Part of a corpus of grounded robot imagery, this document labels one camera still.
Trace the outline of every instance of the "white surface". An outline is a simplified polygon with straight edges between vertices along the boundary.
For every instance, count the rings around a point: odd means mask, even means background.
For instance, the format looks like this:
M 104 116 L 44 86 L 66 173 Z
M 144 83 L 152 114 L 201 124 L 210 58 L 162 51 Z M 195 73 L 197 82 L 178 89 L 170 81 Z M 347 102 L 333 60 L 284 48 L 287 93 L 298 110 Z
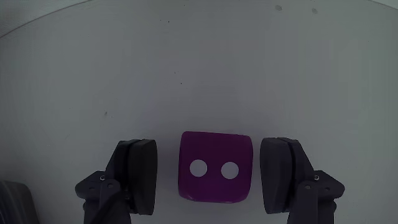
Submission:
M 226 162 L 221 167 L 221 174 L 228 180 L 232 180 L 239 174 L 239 167 L 234 162 Z
M 40 16 L 85 0 L 0 0 L 0 37 Z
M 203 177 L 203 175 L 205 175 L 207 172 L 206 162 L 200 159 L 194 160 L 191 162 L 189 170 L 195 177 Z
M 397 23 L 362 0 L 99 0 L 51 14 L 0 39 L 0 178 L 30 187 L 42 224 L 83 223 L 75 184 L 119 140 L 156 139 L 155 212 L 134 223 L 285 223 L 264 211 L 258 161 L 262 138 L 285 136 L 344 183 L 336 223 L 397 223 Z M 246 200 L 178 195 L 184 131 L 251 137 Z
M 398 0 L 372 0 L 372 1 L 393 7 L 394 9 L 398 9 Z

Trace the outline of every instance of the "purple cube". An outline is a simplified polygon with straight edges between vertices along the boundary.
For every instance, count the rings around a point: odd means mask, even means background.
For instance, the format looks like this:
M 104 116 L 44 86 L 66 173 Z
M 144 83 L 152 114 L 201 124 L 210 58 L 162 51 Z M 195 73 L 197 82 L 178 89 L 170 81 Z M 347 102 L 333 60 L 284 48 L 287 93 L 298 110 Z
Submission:
M 178 167 L 180 195 L 197 202 L 240 202 L 249 194 L 252 161 L 248 136 L 184 132 Z

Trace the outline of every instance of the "purple die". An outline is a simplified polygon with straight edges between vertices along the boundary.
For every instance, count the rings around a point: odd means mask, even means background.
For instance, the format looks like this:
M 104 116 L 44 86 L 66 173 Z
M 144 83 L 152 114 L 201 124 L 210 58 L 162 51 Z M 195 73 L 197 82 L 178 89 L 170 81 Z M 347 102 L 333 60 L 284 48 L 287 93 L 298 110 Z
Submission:
M 240 202 L 250 190 L 252 161 L 253 147 L 249 136 L 184 132 L 178 167 L 180 195 L 198 202 Z M 207 170 L 194 173 L 192 165 L 196 163 L 202 163 Z M 224 169 L 233 163 L 239 168 L 236 177 L 228 176 Z

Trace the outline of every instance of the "gray object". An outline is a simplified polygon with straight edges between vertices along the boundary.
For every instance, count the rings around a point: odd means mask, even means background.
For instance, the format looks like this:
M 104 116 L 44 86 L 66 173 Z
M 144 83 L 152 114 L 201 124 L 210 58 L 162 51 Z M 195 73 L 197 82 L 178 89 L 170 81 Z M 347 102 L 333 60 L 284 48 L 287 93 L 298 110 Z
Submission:
M 314 170 L 298 140 L 264 138 L 260 148 L 264 208 L 289 212 L 288 224 L 333 224 L 342 183 Z
M 32 194 L 26 185 L 0 181 L 0 224 L 39 224 Z

